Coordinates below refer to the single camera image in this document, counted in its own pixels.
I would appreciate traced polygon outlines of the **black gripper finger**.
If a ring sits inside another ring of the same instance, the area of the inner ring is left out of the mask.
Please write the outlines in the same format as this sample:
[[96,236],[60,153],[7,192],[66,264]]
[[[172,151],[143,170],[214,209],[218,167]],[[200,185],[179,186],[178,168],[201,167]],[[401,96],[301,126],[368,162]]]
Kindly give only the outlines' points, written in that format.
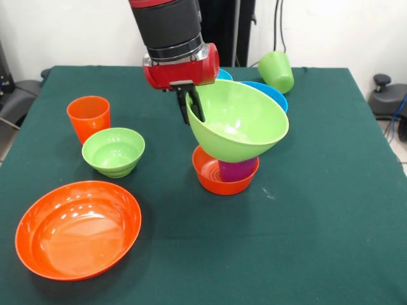
[[178,105],[184,120],[185,124],[189,124],[189,119],[188,119],[188,112],[187,112],[187,107],[186,107],[186,94],[183,90],[178,90],[176,91],[177,93],[177,101]]
[[191,110],[195,116],[201,121],[205,122],[205,116],[200,102],[199,94],[195,87],[189,87],[187,89],[188,95],[191,98]]

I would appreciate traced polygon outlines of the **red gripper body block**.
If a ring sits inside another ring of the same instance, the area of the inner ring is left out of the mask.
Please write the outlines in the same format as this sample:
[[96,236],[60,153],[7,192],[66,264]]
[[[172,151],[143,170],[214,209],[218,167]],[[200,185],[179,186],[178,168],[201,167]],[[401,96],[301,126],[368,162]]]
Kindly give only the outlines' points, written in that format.
[[219,74],[216,45],[207,43],[193,55],[171,62],[157,62],[145,54],[142,70],[147,82],[157,90],[173,90],[180,85],[211,84]]

